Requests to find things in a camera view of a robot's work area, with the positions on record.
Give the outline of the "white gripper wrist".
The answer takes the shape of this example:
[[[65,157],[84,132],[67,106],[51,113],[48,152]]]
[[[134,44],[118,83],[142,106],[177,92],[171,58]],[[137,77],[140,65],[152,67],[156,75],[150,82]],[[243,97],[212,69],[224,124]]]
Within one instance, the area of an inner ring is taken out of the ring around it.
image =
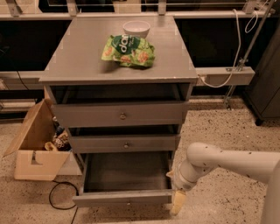
[[[170,214],[177,215],[186,201],[186,191],[192,190],[201,177],[201,169],[186,159],[174,171],[168,171],[166,176],[174,185]]]

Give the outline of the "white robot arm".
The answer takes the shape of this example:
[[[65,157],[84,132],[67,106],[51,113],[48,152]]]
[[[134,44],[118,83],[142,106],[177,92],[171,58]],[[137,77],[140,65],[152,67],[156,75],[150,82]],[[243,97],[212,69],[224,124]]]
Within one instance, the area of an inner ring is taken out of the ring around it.
[[[235,172],[267,184],[260,224],[280,224],[280,153],[223,150],[208,143],[191,143],[186,157],[166,173],[174,185],[171,214],[177,215],[198,180],[216,168]]]

